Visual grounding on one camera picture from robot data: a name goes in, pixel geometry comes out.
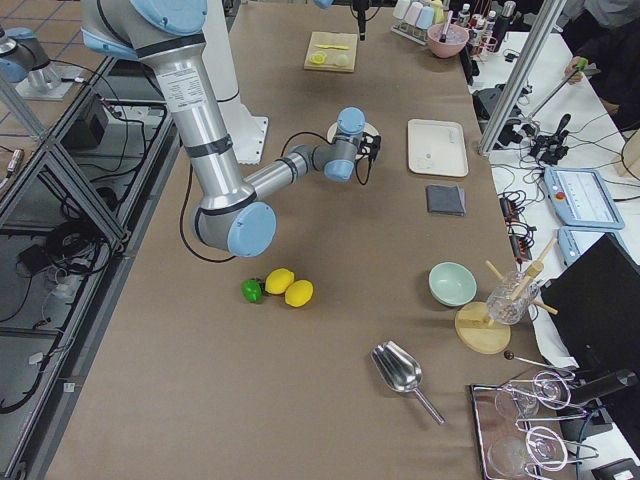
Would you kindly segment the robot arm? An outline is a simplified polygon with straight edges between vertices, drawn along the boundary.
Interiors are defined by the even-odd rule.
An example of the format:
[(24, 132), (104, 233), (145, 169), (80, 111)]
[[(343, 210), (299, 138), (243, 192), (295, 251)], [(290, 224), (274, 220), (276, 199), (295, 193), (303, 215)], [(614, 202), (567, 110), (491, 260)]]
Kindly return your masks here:
[(366, 39), (366, 26), (370, 20), (368, 11), (372, 8), (370, 0), (313, 0), (313, 4), (321, 9), (329, 9), (333, 5), (347, 6), (352, 17), (357, 22), (358, 37), (360, 41)]
[(205, 245), (255, 257), (271, 244), (276, 215), (265, 198), (310, 171), (335, 182), (351, 178), (365, 115), (343, 109), (326, 145), (300, 145), (243, 176), (202, 58), (204, 1), (84, 1), (85, 45), (152, 69), (203, 191), (191, 228)]

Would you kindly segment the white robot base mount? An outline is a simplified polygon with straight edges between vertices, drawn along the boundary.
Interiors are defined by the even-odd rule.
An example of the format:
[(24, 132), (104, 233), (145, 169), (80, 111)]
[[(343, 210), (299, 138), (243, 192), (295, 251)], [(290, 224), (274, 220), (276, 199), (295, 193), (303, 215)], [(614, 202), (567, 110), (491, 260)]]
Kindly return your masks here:
[(254, 116), (242, 103), (235, 107), (233, 128), (234, 152), (240, 164), (260, 163), (265, 146), (269, 119)]

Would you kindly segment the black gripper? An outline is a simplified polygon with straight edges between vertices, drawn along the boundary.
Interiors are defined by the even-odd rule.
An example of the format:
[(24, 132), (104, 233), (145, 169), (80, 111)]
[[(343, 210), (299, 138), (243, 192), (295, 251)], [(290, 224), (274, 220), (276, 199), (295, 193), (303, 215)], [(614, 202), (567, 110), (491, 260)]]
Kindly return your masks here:
[(357, 21), (360, 40), (366, 39), (367, 11), (369, 8), (369, 0), (352, 0), (352, 10)]
[(364, 133), (360, 142), (357, 160), (367, 159), (373, 163), (381, 148), (382, 138), (380, 135)]

